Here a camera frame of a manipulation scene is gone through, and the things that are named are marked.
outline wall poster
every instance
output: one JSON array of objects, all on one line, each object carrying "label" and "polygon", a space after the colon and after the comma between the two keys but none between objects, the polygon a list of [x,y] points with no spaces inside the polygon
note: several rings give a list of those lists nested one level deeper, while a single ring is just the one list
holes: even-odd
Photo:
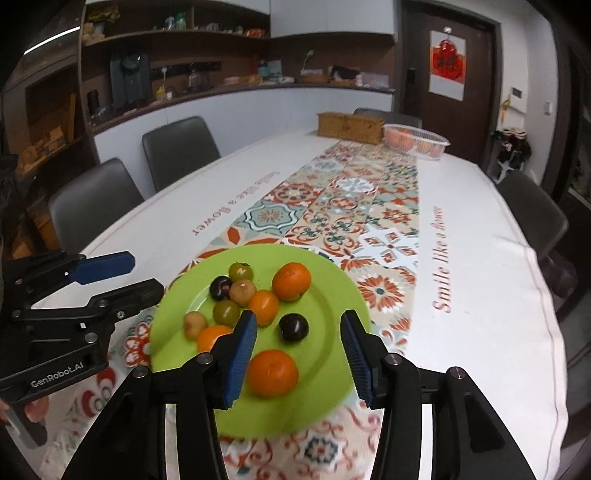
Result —
[{"label": "wall poster", "polygon": [[431,30],[429,92],[461,102],[466,83],[466,40],[450,35],[449,27],[445,30]]}]

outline patterned table runner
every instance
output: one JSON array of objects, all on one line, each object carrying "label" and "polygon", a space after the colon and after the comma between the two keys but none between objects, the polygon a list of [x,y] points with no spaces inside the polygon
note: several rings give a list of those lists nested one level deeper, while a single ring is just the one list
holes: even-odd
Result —
[{"label": "patterned table runner", "polygon": [[[240,245],[281,242],[339,265],[367,302],[372,328],[389,351],[403,352],[418,261],[418,184],[413,157],[383,145],[341,141],[257,201],[179,273]],[[137,317],[111,350],[111,367],[80,385],[79,395],[44,458],[41,477],[59,479],[93,419],[137,365],[148,365],[154,312]],[[169,408],[169,422],[174,410]],[[354,391],[327,418],[277,439],[221,437],[230,479],[361,479],[375,455],[381,411]],[[168,480],[178,478],[174,429]]]}]

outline wicker box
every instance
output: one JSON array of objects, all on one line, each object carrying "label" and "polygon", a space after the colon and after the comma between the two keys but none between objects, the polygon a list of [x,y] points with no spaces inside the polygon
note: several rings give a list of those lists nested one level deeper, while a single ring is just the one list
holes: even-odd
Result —
[{"label": "wicker box", "polygon": [[325,112],[318,114],[320,137],[354,140],[378,145],[382,142],[384,121],[379,118],[346,113]]}]

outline green plate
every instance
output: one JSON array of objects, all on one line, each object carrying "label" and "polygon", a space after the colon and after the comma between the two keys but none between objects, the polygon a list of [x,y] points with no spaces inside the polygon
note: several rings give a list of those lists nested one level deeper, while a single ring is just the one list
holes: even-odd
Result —
[{"label": "green plate", "polygon": [[[240,398],[228,411],[216,411],[220,434],[242,438],[272,438],[297,432],[334,409],[349,393],[353,379],[340,341],[343,312],[355,309],[370,330],[369,313],[355,283],[334,263],[318,254],[280,244],[247,245],[218,253],[180,277],[164,296],[150,333],[154,371],[183,365],[197,354],[194,342],[183,333],[183,316],[199,310],[213,325],[215,301],[209,284],[226,275],[234,262],[250,264],[258,289],[271,289],[275,272],[288,262],[305,265],[312,275],[308,292],[297,301],[281,302],[273,323],[257,331],[253,355],[281,349],[291,355],[300,371],[300,381],[284,397],[262,399],[245,382]],[[279,319],[296,312],[308,320],[310,333],[299,343],[285,344],[279,337]]]}]

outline orange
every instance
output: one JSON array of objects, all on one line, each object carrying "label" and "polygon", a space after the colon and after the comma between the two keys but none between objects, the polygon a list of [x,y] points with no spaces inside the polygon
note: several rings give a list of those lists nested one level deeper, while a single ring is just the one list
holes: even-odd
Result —
[{"label": "orange", "polygon": [[248,310],[256,315],[259,327],[270,325],[279,312],[279,299],[269,290],[257,290],[248,302]]},{"label": "orange", "polygon": [[197,335],[197,348],[199,353],[211,351],[216,340],[228,333],[232,333],[232,329],[225,325],[213,325],[202,330],[202,332]]},{"label": "orange", "polygon": [[294,389],[300,372],[296,363],[281,350],[264,350],[252,357],[246,380],[260,397],[280,397]]},{"label": "orange", "polygon": [[310,271],[301,263],[283,265],[273,277],[273,292],[280,300],[299,300],[312,283]]}]

